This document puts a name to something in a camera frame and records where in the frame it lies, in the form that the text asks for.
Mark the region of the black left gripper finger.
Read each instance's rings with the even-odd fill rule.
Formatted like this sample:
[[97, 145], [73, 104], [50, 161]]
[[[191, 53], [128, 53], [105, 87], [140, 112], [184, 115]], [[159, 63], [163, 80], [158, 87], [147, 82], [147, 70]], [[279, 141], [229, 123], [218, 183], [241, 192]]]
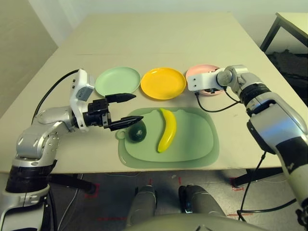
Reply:
[[111, 131], [128, 128], [143, 119], [143, 116], [127, 116], [111, 123]]
[[123, 103], [134, 98], [136, 98], [136, 95], [131, 93], [117, 93], [105, 95], [105, 99], [108, 101], [108, 103]]

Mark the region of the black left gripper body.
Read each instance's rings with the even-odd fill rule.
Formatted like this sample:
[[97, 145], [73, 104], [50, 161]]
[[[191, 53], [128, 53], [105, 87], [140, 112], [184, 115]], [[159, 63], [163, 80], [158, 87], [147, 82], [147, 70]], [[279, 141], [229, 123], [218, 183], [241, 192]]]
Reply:
[[88, 104], [88, 111], [83, 113], [86, 126], [99, 126], [111, 129], [112, 120], [106, 98], [94, 100]]

